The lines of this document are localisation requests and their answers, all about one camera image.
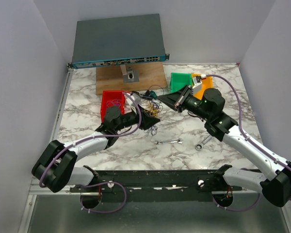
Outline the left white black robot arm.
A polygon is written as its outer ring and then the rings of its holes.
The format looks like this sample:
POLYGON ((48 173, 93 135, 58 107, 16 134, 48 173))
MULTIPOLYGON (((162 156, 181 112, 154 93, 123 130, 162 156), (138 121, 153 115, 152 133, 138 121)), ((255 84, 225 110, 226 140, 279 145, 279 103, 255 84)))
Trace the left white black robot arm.
POLYGON ((94 152, 108 149, 118 138, 129 135, 129 132, 119 134, 124 128, 135 125, 136 129, 148 130, 159 122, 159 118, 151 116, 141 106, 126 114, 122 114, 116 106, 110 107, 93 134, 65 144, 51 141, 33 166, 32 175, 40 181, 41 187, 47 187, 53 193, 74 184, 92 192, 98 185, 94 172, 86 166, 76 168, 76 162, 94 152))

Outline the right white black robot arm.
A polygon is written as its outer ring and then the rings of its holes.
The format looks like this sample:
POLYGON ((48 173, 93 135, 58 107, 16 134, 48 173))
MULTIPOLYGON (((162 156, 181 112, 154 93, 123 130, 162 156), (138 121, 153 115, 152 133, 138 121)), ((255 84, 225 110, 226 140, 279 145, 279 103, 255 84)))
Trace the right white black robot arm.
POLYGON ((291 161, 259 143, 241 128, 239 121, 224 113, 225 99, 218 89, 206 89, 199 100, 187 85, 177 92, 158 96, 158 100, 176 112, 187 110, 203 119, 211 136, 240 152, 260 170, 256 173, 225 166, 213 178, 217 189, 240 186, 261 193, 277 207, 291 200, 291 161))

